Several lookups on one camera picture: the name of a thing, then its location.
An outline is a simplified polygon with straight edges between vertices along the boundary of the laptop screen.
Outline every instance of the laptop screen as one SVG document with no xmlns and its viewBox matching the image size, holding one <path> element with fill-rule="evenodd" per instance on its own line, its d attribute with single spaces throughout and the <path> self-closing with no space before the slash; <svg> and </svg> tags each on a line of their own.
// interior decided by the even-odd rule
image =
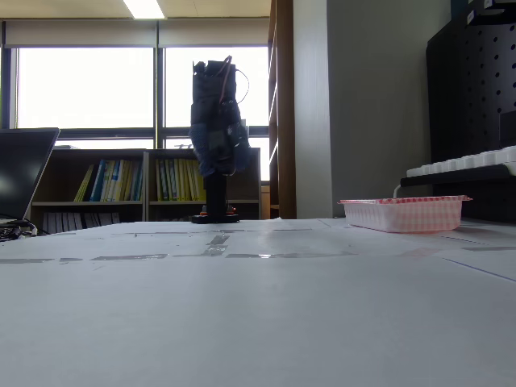
<svg viewBox="0 0 516 387">
<path fill-rule="evenodd" d="M 0 219 L 23 219 L 58 129 L 0 131 Z"/>
</svg>

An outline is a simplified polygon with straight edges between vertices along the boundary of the plastic tray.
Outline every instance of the plastic tray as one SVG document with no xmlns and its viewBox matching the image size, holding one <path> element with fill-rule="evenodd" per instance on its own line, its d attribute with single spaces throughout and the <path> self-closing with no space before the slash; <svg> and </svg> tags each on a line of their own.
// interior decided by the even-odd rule
<svg viewBox="0 0 516 387">
<path fill-rule="evenodd" d="M 467 196 L 341 200 L 349 224 L 385 232 L 454 230 Z"/>
</svg>

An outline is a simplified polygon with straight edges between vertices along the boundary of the book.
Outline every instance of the book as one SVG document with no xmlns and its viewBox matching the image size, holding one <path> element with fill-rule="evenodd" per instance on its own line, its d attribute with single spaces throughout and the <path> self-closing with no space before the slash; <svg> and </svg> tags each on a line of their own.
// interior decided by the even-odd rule
<svg viewBox="0 0 516 387">
<path fill-rule="evenodd" d="M 117 181 L 117 192 L 115 192 L 115 201 L 120 202 L 123 200 L 124 188 L 127 183 L 127 166 L 129 165 L 129 161 L 120 160 L 120 172 L 119 172 L 119 180 Z"/>
<path fill-rule="evenodd" d="M 75 217 L 73 216 L 73 213 L 67 212 L 66 218 L 67 218 L 66 220 L 68 222 L 69 231 L 75 231 L 77 228 L 75 227 Z"/>
<path fill-rule="evenodd" d="M 97 176 L 95 177 L 94 188 L 89 196 L 90 202 L 100 202 L 102 194 L 102 183 L 104 182 L 104 173 L 106 172 L 106 161 L 100 160 L 98 165 Z"/>
<path fill-rule="evenodd" d="M 139 172 L 139 161 L 133 163 L 132 168 L 132 181 L 131 181 L 131 196 L 129 200 L 136 200 L 137 195 L 136 188 L 138 185 L 138 172 Z"/>
<path fill-rule="evenodd" d="M 114 192 L 116 190 L 116 183 L 119 180 L 120 160 L 116 160 L 113 167 L 113 176 L 111 176 L 110 192 L 107 195 L 107 202 L 114 201 Z"/>
<path fill-rule="evenodd" d="M 186 200 L 186 187 L 185 187 L 185 161 L 183 159 L 179 159 L 179 185 L 181 190 L 181 200 L 184 202 Z"/>
<path fill-rule="evenodd" d="M 169 191 L 169 200 L 173 200 L 172 182 L 170 181 L 170 165 L 169 161 L 164 161 L 164 174 L 167 175 L 167 190 Z"/>
<path fill-rule="evenodd" d="M 190 196 L 192 197 L 192 200 L 197 201 L 197 194 L 195 193 L 195 186 L 194 186 L 194 171 L 192 170 L 192 160 L 186 160 L 186 169 L 188 172 L 188 183 L 190 187 Z"/>
<path fill-rule="evenodd" d="M 94 227 L 100 227 L 100 220 L 98 219 L 98 214 L 91 214 L 91 218 L 94 221 Z"/>
<path fill-rule="evenodd" d="M 111 214 L 98 214 L 98 217 L 100 218 L 101 226 L 109 226 L 110 224 L 113 224 Z"/>
<path fill-rule="evenodd" d="M 167 188 L 167 175 L 164 171 L 164 162 L 160 160 L 160 179 L 161 179 L 161 196 L 164 201 L 169 199 L 169 190 Z"/>
<path fill-rule="evenodd" d="M 185 180 L 185 200 L 190 202 L 192 200 L 192 194 L 190 193 L 190 184 L 188 182 L 188 162 L 183 160 L 183 179 Z"/>
<path fill-rule="evenodd" d="M 43 212 L 43 229 L 46 232 L 49 232 L 48 231 L 48 212 Z"/>
<path fill-rule="evenodd" d="M 56 212 L 56 232 L 63 232 L 63 214 Z"/>
<path fill-rule="evenodd" d="M 48 213 L 48 229 L 47 229 L 47 231 L 50 234 L 56 234 L 57 233 L 56 213 L 55 212 Z"/>
<path fill-rule="evenodd" d="M 199 189 L 199 162 L 192 160 L 193 183 L 195 184 L 195 196 L 198 201 L 201 201 L 201 190 Z"/>
<path fill-rule="evenodd" d="M 139 163 L 138 185 L 136 186 L 136 201 L 137 202 L 142 200 L 143 180 L 144 180 L 144 166 L 142 165 L 142 163 Z"/>
<path fill-rule="evenodd" d="M 163 198 L 161 197 L 161 181 L 160 181 L 160 161 L 156 160 L 156 189 L 158 202 L 162 202 Z"/>
<path fill-rule="evenodd" d="M 125 160 L 119 161 L 119 170 L 117 171 L 117 174 L 116 174 L 116 184 L 114 185 L 112 202 L 120 201 L 120 194 L 122 193 L 122 181 L 123 181 L 125 164 L 126 164 Z"/>
<path fill-rule="evenodd" d="M 172 187 L 172 200 L 177 200 L 176 176 L 174 172 L 174 160 L 169 160 L 170 185 Z"/>
<path fill-rule="evenodd" d="M 75 198 L 73 198 L 74 202 L 79 201 L 79 195 L 81 195 L 82 187 L 84 186 L 84 180 L 86 179 L 86 176 L 88 176 L 88 171 L 86 171 L 86 175 L 82 178 L 81 185 L 79 185 L 79 190 L 75 194 Z"/>
<path fill-rule="evenodd" d="M 76 212 L 73 214 L 73 218 L 75 219 L 76 230 L 82 230 L 81 214 Z"/>
<path fill-rule="evenodd" d="M 181 185 L 179 184 L 179 160 L 174 159 L 174 178 L 176 179 L 176 200 L 181 199 Z"/>
<path fill-rule="evenodd" d="M 125 202 L 131 200 L 131 184 L 132 184 L 132 172 L 134 169 L 133 168 L 134 164 L 136 164 L 136 162 L 129 161 L 129 165 L 127 166 L 126 186 L 123 190 L 123 197 L 122 197 L 122 200 L 124 200 Z"/>
<path fill-rule="evenodd" d="M 111 178 L 113 177 L 113 168 L 114 168 L 114 161 L 108 161 L 106 164 L 107 170 L 106 174 L 104 175 L 104 186 L 102 187 L 102 197 L 101 200 L 103 202 L 107 202 L 107 196 L 110 192 L 110 184 L 111 184 Z"/>
<path fill-rule="evenodd" d="M 95 185 L 95 177 L 97 176 L 98 165 L 94 164 L 93 169 L 91 170 L 91 174 L 89 175 L 88 183 L 86 184 L 85 191 L 82 195 L 81 202 L 88 202 L 89 197 L 91 197 L 91 193 L 94 190 Z"/>
<path fill-rule="evenodd" d="M 84 214 L 84 220 L 86 221 L 86 228 L 93 228 L 93 227 L 95 227 L 94 219 L 93 219 L 93 217 L 91 216 L 90 213 L 86 212 Z"/>
<path fill-rule="evenodd" d="M 61 215 L 62 215 L 62 219 L 63 219 L 63 232 L 68 232 L 68 231 L 70 231 L 68 229 L 68 216 L 65 212 L 62 213 Z"/>
<path fill-rule="evenodd" d="M 85 196 L 86 187 L 89 183 L 89 179 L 91 178 L 91 174 L 94 170 L 94 165 L 90 165 L 88 167 L 88 171 L 86 171 L 86 175 L 82 179 L 81 187 L 79 187 L 79 190 L 77 191 L 77 195 L 75 195 L 75 198 L 73 199 L 74 202 L 82 202 Z"/>
</svg>

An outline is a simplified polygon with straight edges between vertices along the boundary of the cable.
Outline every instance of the cable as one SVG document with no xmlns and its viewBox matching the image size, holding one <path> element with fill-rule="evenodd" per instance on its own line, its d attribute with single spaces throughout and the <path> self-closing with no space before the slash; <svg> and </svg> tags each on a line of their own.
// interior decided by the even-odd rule
<svg viewBox="0 0 516 387">
<path fill-rule="evenodd" d="M 229 55 L 226 58 L 226 60 L 227 60 L 227 70 L 226 70 L 226 75 L 224 76 L 223 91 L 220 94 L 220 99 L 218 100 L 218 103 L 221 103 L 223 101 L 223 99 L 224 99 L 224 92 L 226 91 L 227 76 L 229 75 L 229 72 L 231 71 L 231 59 L 233 59 L 233 57 L 231 55 Z"/>
<path fill-rule="evenodd" d="M 6 217 L 7 217 L 7 219 L 9 219 L 9 218 L 16 219 L 16 217 L 15 217 L 15 216 L 13 216 L 13 215 L 11 215 L 11 214 L 3 214 L 2 212 L 0 212 L 0 215 L 1 215 L 1 216 L 6 216 Z M 27 222 L 27 223 L 28 223 L 29 228 L 31 228 L 31 231 L 33 231 L 33 230 L 41 231 L 41 232 L 43 232 L 43 233 L 44 233 L 44 234 L 46 234 L 46 235 L 50 235 L 50 233 L 49 233 L 48 231 L 44 230 L 43 228 L 38 228 L 38 227 L 36 227 L 36 226 L 34 225 L 34 223 L 30 221 L 30 219 L 23 218 L 23 221 L 25 221 L 25 222 Z"/>
<path fill-rule="evenodd" d="M 240 102 L 237 102 L 236 104 L 239 105 L 248 95 L 249 93 L 249 89 L 251 89 L 251 82 L 249 81 L 249 78 L 247 75 L 245 75 L 241 70 L 236 70 L 238 71 L 239 73 L 241 73 L 243 76 L 245 76 L 245 79 L 248 80 L 248 91 L 245 92 L 245 95 L 243 96 L 243 98 L 240 100 Z"/>
</svg>

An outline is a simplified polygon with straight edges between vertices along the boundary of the wooden bookshelf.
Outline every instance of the wooden bookshelf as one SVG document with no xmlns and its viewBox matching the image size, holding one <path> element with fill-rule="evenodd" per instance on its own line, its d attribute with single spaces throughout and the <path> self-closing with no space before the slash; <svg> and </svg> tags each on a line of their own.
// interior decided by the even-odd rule
<svg viewBox="0 0 516 387">
<path fill-rule="evenodd" d="M 36 207 L 82 207 L 82 206 L 141 206 L 143 202 L 140 200 L 125 201 L 125 202 L 33 202 L 32 205 Z"/>
<path fill-rule="evenodd" d="M 227 178 L 227 198 L 237 208 L 242 219 L 261 218 L 260 200 L 260 149 L 251 150 L 251 162 L 242 173 Z M 147 220 L 150 222 L 171 221 L 188 218 L 201 212 L 203 201 L 158 201 L 156 185 L 156 160 L 195 159 L 192 149 L 156 149 L 146 152 L 148 162 Z"/>
<path fill-rule="evenodd" d="M 242 173 L 227 178 L 227 198 L 237 208 L 242 219 L 261 218 L 260 149 L 253 148 L 251 163 Z M 32 200 L 28 217 L 42 227 L 44 213 L 79 213 L 85 223 L 87 213 L 118 213 L 121 222 L 163 221 L 188 218 L 199 214 L 206 202 L 157 200 L 156 159 L 195 159 L 192 149 L 157 150 L 83 150 L 57 149 L 52 152 L 38 189 Z M 140 160 L 142 171 L 142 200 L 122 202 L 83 202 L 73 199 L 88 167 L 101 160 Z"/>
<path fill-rule="evenodd" d="M 44 170 L 30 208 L 30 219 L 37 227 L 43 227 L 44 213 L 84 214 L 117 213 L 121 222 L 145 220 L 145 197 L 140 201 L 83 202 L 73 199 L 90 165 L 99 165 L 101 160 L 130 160 L 144 162 L 143 149 L 55 149 Z"/>
<path fill-rule="evenodd" d="M 297 217 L 293 105 L 293 0 L 272 0 L 268 28 L 271 218 Z"/>
</svg>

